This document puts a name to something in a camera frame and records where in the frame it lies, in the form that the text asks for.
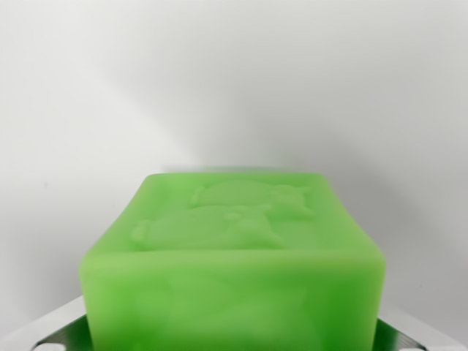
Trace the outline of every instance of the green soap bar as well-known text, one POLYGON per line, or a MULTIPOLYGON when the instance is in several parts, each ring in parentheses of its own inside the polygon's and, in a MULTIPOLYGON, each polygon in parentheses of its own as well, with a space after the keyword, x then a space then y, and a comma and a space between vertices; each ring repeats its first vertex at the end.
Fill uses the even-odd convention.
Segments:
POLYGON ((313 173, 150 175, 80 267, 96 351, 371 351, 384 273, 313 173))

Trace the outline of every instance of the embossed animal figure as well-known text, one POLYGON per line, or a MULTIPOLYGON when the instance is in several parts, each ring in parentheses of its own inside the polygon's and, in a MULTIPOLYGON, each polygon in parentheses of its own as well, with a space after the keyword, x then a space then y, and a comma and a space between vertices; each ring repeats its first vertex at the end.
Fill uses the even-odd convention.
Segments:
POLYGON ((207 205, 145 220, 132 231, 143 250, 281 249, 261 208, 207 205))
POLYGON ((192 198, 192 206, 260 206, 267 215, 283 219, 307 219, 314 215, 306 206, 304 194, 309 188, 271 185, 260 181, 231 180, 201 186, 192 198))

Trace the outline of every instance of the soap top surface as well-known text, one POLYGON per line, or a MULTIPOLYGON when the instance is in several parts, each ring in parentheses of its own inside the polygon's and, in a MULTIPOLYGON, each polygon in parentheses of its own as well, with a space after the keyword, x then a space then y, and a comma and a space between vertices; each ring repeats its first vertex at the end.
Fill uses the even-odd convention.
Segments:
POLYGON ((316 173, 150 175, 88 255, 377 247, 316 173))

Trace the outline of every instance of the white wall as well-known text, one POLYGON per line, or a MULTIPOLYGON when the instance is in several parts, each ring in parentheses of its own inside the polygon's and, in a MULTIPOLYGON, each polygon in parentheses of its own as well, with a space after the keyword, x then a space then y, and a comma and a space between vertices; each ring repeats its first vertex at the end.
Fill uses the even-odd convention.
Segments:
POLYGON ((468 344, 468 3, 0 1, 0 336, 168 167, 326 174, 385 297, 468 344))

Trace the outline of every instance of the embossed design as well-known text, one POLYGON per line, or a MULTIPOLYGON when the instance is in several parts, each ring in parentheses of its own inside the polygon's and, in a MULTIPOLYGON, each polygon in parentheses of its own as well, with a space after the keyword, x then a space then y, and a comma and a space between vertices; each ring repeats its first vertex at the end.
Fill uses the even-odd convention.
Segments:
POLYGON ((155 249, 281 249, 261 208, 207 205, 144 220, 132 231, 143 250, 155 249))
POLYGON ((313 211, 305 204, 309 188, 270 185, 261 181, 231 180, 199 187, 192 206, 247 205, 260 206, 268 216, 278 219, 308 219, 313 211))

